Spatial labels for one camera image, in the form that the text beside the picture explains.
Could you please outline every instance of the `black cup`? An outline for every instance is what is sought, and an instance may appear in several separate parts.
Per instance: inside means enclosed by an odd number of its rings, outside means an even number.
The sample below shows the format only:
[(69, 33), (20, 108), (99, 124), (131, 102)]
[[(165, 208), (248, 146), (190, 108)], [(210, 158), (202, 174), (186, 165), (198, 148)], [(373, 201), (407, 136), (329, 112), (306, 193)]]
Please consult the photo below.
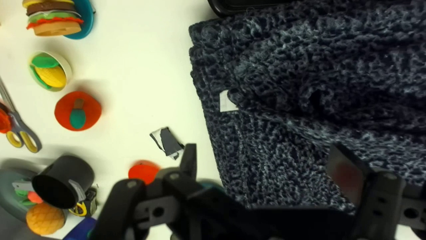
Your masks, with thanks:
[(40, 174), (32, 178), (36, 193), (48, 204), (69, 209), (92, 186), (95, 172), (84, 160), (75, 156), (61, 156)]

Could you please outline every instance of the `toy hamburger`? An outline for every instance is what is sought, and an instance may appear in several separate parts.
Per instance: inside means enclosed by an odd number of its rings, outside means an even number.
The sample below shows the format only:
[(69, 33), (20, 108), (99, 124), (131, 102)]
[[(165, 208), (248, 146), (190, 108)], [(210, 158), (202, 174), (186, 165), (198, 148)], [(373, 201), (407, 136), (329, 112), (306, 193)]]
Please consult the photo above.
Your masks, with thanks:
[(24, 0), (28, 26), (37, 36), (73, 34), (81, 30), (81, 16), (73, 0)]

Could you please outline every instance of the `scissors handle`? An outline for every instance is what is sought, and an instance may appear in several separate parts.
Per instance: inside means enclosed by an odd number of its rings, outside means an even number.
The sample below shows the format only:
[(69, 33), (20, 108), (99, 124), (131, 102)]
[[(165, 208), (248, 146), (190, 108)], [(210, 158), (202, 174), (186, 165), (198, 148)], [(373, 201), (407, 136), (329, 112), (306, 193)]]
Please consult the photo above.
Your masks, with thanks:
[(28, 133), (25, 130), (11, 130), (5, 136), (15, 148), (21, 148), (23, 145), (25, 145), (27, 149), (32, 153), (37, 153), (41, 149), (40, 140), (36, 137), (36, 134), (32, 134), (31, 132)]

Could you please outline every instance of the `orange toy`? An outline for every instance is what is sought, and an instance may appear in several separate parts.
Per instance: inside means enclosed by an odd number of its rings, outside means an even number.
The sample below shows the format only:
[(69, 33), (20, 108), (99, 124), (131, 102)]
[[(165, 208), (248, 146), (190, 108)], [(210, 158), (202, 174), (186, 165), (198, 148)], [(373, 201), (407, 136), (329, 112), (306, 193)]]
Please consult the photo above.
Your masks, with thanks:
[(27, 224), (36, 234), (52, 234), (65, 225), (65, 214), (61, 209), (43, 202), (28, 210)]
[[(72, 125), (72, 112), (79, 108), (84, 114), (84, 122), (80, 128)], [(101, 104), (91, 94), (76, 90), (65, 94), (55, 108), (56, 120), (69, 130), (85, 130), (92, 128), (101, 117)]]
[(27, 197), (33, 204), (43, 204), (43, 198), (36, 192), (29, 192)]
[(152, 161), (139, 161), (129, 169), (129, 178), (143, 180), (147, 185), (152, 184), (160, 172), (160, 166)]

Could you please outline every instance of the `gray knit sweater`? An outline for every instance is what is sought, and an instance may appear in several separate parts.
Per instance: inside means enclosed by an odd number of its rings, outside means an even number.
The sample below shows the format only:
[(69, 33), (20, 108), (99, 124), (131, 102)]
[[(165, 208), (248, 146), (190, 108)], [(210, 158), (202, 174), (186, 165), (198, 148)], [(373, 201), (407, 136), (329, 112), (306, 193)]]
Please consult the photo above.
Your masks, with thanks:
[[(423, 0), (297, 0), (196, 24), (190, 36), (218, 169), (240, 202), (350, 210), (325, 173), (336, 141), (423, 184)], [(220, 112), (225, 89), (240, 110)]]

